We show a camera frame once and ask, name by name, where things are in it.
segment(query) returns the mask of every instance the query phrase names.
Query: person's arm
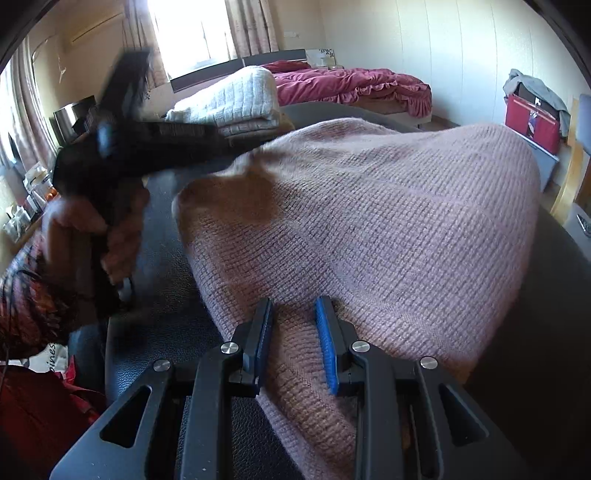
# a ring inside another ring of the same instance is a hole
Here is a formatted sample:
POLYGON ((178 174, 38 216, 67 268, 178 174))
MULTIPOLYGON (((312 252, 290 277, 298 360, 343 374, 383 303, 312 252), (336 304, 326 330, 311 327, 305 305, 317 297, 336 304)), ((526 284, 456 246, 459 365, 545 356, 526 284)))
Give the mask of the person's arm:
MULTIPOLYGON (((148 191, 139 188, 130 215, 108 232, 109 251, 102 264, 114 284, 135 268, 149 198, 148 191)), ((42 229, 0 278, 0 345, 8 347, 11 359, 33 356, 48 343, 66 344, 75 328, 81 298, 74 281, 73 231, 100 235, 107 233, 107 226, 86 199, 53 200, 42 229)))

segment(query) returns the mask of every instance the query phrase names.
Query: human hand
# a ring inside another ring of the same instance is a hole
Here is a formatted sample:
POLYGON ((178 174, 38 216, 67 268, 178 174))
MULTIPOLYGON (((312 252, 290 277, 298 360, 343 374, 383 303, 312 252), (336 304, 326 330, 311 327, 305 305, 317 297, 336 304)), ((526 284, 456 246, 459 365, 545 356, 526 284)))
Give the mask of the human hand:
POLYGON ((141 244, 144 209, 150 193, 141 184, 134 193, 129 215, 116 227, 108 229, 90 201, 84 197, 56 198, 43 214, 44 257, 52 280, 72 288, 78 268, 74 252, 76 232, 107 234, 108 252, 102 267, 112 284, 131 276, 141 244))

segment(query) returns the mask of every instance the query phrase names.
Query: floor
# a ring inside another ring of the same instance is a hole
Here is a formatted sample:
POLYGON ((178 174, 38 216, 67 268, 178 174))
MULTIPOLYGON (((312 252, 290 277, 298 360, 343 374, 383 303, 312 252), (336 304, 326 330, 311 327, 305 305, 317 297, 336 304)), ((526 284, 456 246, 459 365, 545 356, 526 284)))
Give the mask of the floor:
MULTIPOLYGON (((433 115, 431 121, 427 124, 422 124, 419 126, 421 130, 425 130, 427 132, 439 132, 441 130, 447 130, 448 128, 458 127, 459 125, 446 120, 445 118, 441 118, 439 116, 433 115)), ((552 209, 552 205, 558 196, 560 191, 560 185, 555 184, 553 181, 550 180, 548 186, 543 191, 540 197, 540 203, 542 207, 547 210, 548 212, 552 209)))

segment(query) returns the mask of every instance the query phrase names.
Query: plaid sleeve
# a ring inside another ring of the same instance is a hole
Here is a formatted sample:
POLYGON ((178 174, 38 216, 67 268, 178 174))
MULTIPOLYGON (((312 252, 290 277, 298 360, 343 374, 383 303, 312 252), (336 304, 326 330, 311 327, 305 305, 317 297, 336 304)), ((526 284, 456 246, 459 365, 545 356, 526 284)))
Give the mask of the plaid sleeve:
POLYGON ((37 231, 0 278, 0 344, 28 358, 48 343, 65 345, 76 317, 75 295, 44 281, 43 233, 37 231))

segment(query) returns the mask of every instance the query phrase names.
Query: person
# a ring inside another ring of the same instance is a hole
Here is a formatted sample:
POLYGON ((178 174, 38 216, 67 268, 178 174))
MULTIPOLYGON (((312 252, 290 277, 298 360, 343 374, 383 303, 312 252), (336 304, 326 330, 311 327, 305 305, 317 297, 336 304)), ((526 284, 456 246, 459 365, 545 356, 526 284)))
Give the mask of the person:
POLYGON ((41 228, 0 278, 0 360, 5 361, 0 367, 0 434, 40 478, 49 476, 96 420, 104 400, 96 407, 92 392, 79 392, 52 372, 36 374, 8 365, 7 360, 29 358, 49 343, 65 345, 69 334, 84 323, 80 305, 93 299, 79 292, 76 275, 89 259, 81 261, 76 255, 76 236, 106 235, 108 251, 101 265, 111 283, 131 276, 149 200, 148 190, 139 184, 129 215, 110 228, 87 199, 55 198, 43 214, 41 228))

